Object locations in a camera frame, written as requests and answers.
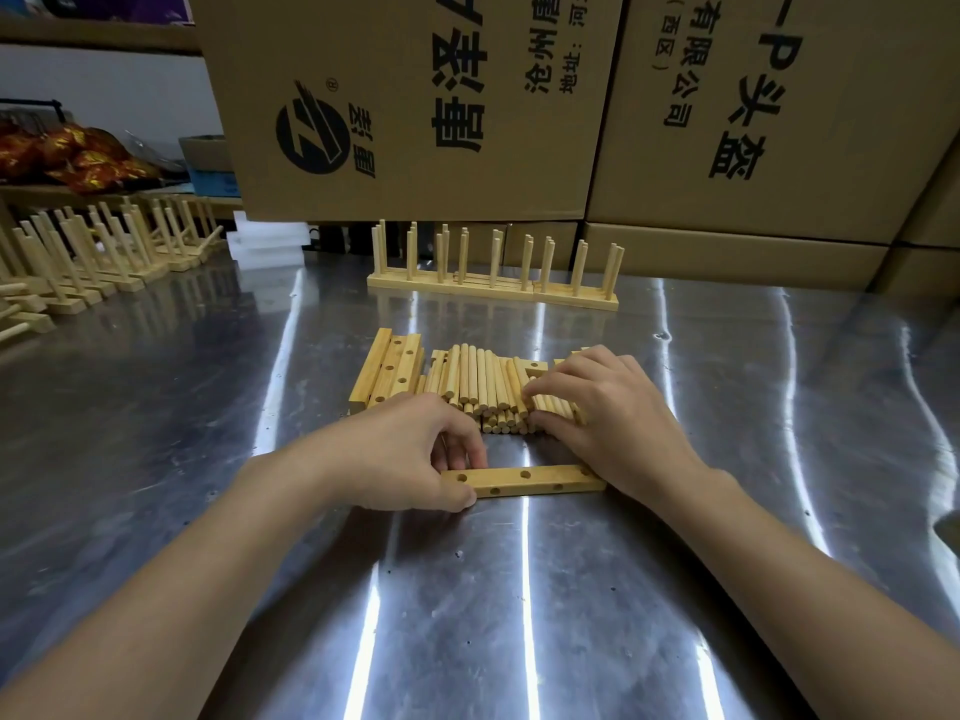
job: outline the circular black logo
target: circular black logo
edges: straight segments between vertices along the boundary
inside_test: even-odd
[[[335,172],[350,156],[350,129],[336,108],[319,100],[302,83],[296,83],[296,90],[299,97],[276,115],[276,142],[283,155],[305,172]]]

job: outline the person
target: person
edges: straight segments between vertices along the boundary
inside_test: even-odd
[[[595,346],[525,386],[531,419],[699,556],[822,718],[954,718],[960,652],[707,466],[631,356]],[[213,506],[0,693],[0,720],[195,718],[287,551],[337,504],[450,512],[487,466],[474,421],[404,395],[250,459]]]

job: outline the stainless steel tabletop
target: stainless steel tabletop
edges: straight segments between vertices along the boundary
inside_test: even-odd
[[[0,678],[195,519],[252,452],[341,418],[378,326],[537,360],[633,354],[704,459],[960,640],[960,319],[854,293],[621,277],[619,313],[368,291],[369,261],[226,257],[0,348]],[[492,464],[572,458],[485,435]],[[807,717],[710,573],[614,490],[331,511],[206,718]]]

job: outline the forearm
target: forearm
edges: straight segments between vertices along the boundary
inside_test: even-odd
[[[696,552],[826,718],[947,718],[960,653],[823,555],[729,475],[677,482],[658,512]]]
[[[0,695],[0,718],[196,717],[309,519],[278,475],[242,472],[207,513]]]

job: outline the shelf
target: shelf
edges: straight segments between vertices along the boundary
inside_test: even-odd
[[[196,29],[178,24],[97,22],[0,13],[0,43],[200,56]]]

